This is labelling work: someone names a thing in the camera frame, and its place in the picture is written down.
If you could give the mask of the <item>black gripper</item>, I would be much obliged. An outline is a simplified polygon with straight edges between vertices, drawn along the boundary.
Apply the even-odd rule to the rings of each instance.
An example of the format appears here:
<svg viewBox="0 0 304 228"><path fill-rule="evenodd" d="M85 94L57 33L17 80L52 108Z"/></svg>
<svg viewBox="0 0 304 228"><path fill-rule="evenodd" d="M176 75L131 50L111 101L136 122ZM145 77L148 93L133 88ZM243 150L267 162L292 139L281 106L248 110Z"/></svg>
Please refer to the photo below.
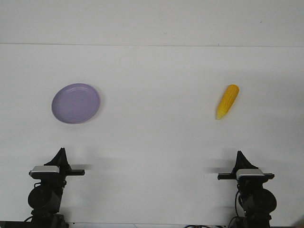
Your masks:
<svg viewBox="0 0 304 228"><path fill-rule="evenodd" d="M59 168L59 174L54 174L47 179L39 180L35 183L35 187L38 185L47 186L53 190L63 189L67 182L68 176L84 176L85 170L73 170L68 163L65 148L60 148L55 157L43 166L57 166Z"/></svg>
<svg viewBox="0 0 304 228"><path fill-rule="evenodd" d="M235 167L230 173L219 173L218 180L234 180L241 188L262 188L263 184L275 177L251 164L242 151L237 152Z"/></svg>

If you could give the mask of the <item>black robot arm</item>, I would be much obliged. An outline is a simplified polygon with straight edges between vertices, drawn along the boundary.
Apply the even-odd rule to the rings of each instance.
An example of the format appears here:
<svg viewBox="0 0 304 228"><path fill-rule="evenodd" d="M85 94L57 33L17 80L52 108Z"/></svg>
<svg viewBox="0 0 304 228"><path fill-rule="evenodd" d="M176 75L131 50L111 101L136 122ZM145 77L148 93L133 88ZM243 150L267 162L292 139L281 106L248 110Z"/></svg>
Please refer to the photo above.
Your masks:
<svg viewBox="0 0 304 228"><path fill-rule="evenodd" d="M235 166L230 173L219 173L218 180L235 180L237 193L235 203L239 203L244 215L240 216L235 206L236 215L229 228L269 228L271 212L277 207L277 200L263 184L275 177L273 173L264 173L251 164L242 151L237 152Z"/></svg>
<svg viewBox="0 0 304 228"><path fill-rule="evenodd" d="M42 166L35 166L29 176L39 180L29 193L28 204L32 208L32 228L68 228L65 216L59 214L64 188L68 176L84 176L85 170L73 170L67 161L65 148L60 148L55 157Z"/></svg>

